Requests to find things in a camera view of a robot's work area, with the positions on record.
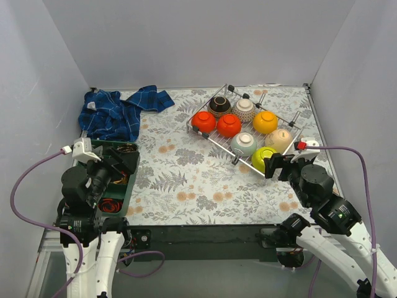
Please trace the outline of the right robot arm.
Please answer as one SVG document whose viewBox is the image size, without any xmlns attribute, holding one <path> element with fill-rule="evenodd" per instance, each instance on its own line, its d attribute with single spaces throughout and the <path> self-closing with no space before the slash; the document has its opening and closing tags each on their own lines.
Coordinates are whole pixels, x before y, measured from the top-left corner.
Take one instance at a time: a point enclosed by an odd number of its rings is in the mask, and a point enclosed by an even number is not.
<svg viewBox="0 0 397 298">
<path fill-rule="evenodd" d="M 305 155 L 273 154 L 264 158 L 265 177 L 280 169 L 279 181 L 290 184 L 300 204 L 323 231 L 341 244 L 333 245 L 302 216 L 294 213 L 265 241 L 300 246 L 314 254 L 349 282 L 357 297 L 396 297 L 396 267 L 377 247 L 354 206 L 333 191 L 334 180 L 325 168 Z"/>
</svg>

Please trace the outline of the white patterned bowl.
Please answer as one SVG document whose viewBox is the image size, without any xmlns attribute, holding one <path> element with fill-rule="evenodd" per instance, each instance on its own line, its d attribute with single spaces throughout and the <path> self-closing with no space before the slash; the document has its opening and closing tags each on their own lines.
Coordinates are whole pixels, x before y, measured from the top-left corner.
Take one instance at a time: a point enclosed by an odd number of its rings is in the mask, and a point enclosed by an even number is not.
<svg viewBox="0 0 397 298">
<path fill-rule="evenodd" d="M 256 115 L 256 107 L 250 99 L 238 100 L 231 110 L 241 122 L 250 122 Z"/>
</svg>

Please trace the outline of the pale green celadon bowl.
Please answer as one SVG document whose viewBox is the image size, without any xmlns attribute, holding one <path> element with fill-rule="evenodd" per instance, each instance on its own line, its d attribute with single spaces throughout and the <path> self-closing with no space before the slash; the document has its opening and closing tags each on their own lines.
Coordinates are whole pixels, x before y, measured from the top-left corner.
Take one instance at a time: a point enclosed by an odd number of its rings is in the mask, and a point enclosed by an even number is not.
<svg viewBox="0 0 397 298">
<path fill-rule="evenodd" d="M 249 157 L 257 150 L 257 142 L 250 133 L 241 132 L 233 137 L 230 147 L 234 154 Z"/>
</svg>

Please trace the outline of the yellow-orange bowl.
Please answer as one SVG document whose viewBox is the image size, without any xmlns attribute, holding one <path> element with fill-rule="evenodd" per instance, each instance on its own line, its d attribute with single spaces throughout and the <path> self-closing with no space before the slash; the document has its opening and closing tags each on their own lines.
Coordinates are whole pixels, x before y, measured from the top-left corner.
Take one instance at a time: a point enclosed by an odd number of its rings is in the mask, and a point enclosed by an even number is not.
<svg viewBox="0 0 397 298">
<path fill-rule="evenodd" d="M 262 111 L 255 116 L 252 124 L 259 133 L 269 134 L 277 129 L 278 118 L 273 112 Z"/>
</svg>

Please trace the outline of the beige bowl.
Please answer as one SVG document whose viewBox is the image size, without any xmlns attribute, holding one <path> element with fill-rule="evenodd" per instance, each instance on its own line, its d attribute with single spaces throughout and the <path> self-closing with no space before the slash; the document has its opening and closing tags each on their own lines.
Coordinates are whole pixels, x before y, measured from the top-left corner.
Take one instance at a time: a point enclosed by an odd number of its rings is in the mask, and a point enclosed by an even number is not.
<svg viewBox="0 0 397 298">
<path fill-rule="evenodd" d="M 291 142 L 292 135 L 285 129 L 276 129 L 265 138 L 265 146 L 273 148 L 278 153 L 284 153 Z"/>
</svg>

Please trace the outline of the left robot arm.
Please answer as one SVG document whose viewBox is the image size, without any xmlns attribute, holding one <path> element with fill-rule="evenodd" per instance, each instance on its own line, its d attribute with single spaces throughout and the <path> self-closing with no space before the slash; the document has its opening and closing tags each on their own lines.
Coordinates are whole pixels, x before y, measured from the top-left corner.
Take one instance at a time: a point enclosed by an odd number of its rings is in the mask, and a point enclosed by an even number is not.
<svg viewBox="0 0 397 298">
<path fill-rule="evenodd" d="M 68 297 L 110 297 L 118 256 L 133 237 L 125 217 L 103 217 L 99 202 L 109 184 L 135 175 L 140 154 L 109 147 L 99 161 L 67 169 L 56 226 L 66 261 Z"/>
</svg>

